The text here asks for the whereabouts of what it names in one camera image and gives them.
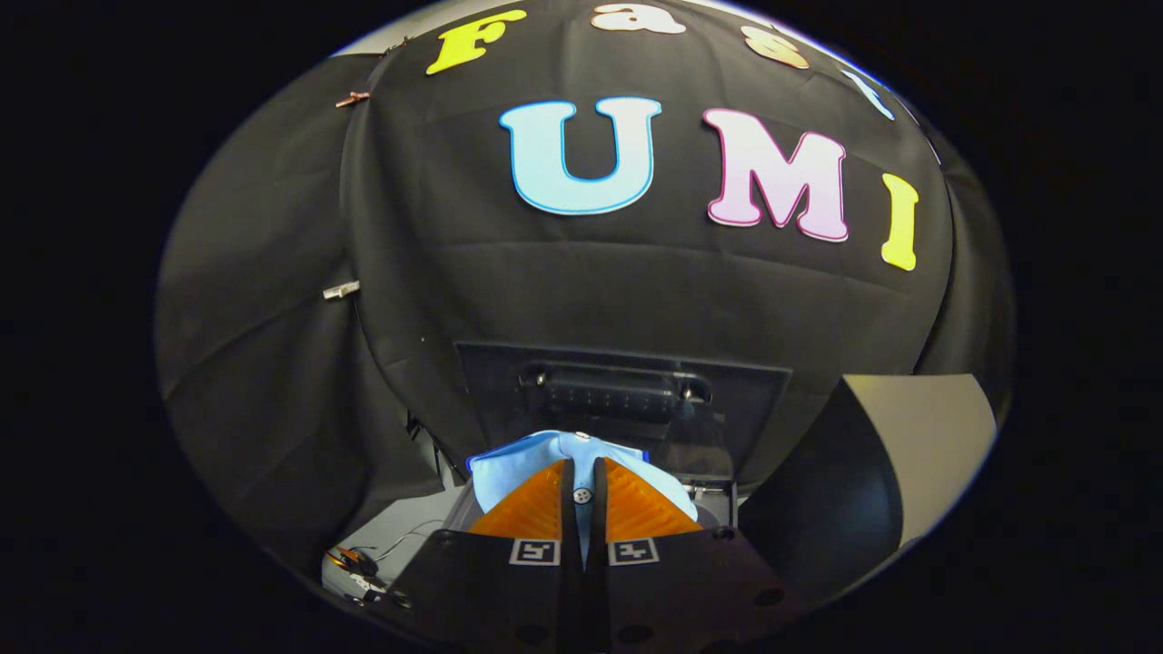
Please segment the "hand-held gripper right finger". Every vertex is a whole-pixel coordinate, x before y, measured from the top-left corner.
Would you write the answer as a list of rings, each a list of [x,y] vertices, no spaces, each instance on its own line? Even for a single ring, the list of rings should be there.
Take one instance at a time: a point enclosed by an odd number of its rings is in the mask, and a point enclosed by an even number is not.
[[[591,591],[611,653],[743,653],[801,613],[742,529],[699,525],[638,472],[593,465]]]

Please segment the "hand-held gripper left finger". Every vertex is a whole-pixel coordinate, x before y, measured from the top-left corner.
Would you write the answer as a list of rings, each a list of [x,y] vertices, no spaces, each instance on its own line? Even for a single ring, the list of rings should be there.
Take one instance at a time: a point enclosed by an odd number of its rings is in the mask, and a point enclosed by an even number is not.
[[[466,484],[391,583],[387,624],[431,653],[573,653],[584,570],[573,481],[573,460],[561,460],[491,510]]]

